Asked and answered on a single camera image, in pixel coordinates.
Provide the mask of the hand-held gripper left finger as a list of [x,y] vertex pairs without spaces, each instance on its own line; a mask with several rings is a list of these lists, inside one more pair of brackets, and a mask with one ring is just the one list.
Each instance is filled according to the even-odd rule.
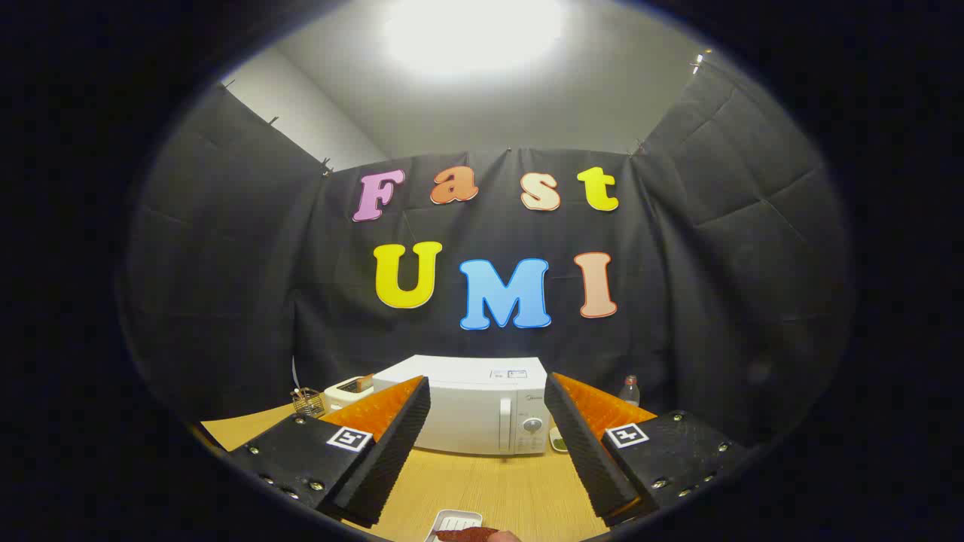
[[417,375],[331,414],[292,414],[227,453],[262,487],[370,528],[379,522],[431,408]]

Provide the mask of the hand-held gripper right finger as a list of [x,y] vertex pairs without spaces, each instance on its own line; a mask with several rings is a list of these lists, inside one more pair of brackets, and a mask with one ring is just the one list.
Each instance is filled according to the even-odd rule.
[[607,527],[693,500],[752,453],[695,414],[657,415],[560,373],[548,375],[544,395]]

